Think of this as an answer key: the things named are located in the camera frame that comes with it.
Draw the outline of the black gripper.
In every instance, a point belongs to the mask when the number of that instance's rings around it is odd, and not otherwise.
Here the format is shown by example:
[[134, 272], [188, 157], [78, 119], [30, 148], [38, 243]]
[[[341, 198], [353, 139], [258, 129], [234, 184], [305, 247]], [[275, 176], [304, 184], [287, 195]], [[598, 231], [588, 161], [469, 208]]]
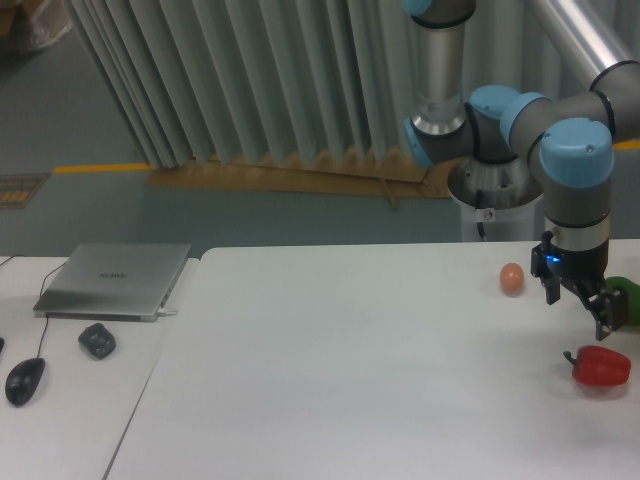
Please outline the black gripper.
[[625, 289], [610, 291], [605, 306], [606, 291], [603, 288], [608, 252], [608, 243], [582, 251], [554, 248], [554, 273], [591, 314], [597, 341], [605, 340], [610, 330], [619, 330], [629, 321], [629, 300]]

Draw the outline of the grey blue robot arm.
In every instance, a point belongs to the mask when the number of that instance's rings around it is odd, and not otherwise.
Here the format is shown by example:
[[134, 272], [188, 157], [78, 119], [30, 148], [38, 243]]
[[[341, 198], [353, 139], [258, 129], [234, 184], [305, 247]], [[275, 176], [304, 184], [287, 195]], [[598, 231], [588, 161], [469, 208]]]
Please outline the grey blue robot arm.
[[450, 191], [477, 210], [495, 197], [513, 206], [542, 200], [545, 228], [531, 272], [548, 303], [576, 295], [605, 339], [630, 317], [630, 294], [605, 281], [613, 146], [639, 134], [639, 63], [582, 1], [533, 1], [530, 9], [585, 86], [554, 101], [488, 85], [461, 98], [464, 31], [472, 1], [406, 1], [419, 33], [418, 105], [404, 123], [416, 162], [463, 158]]

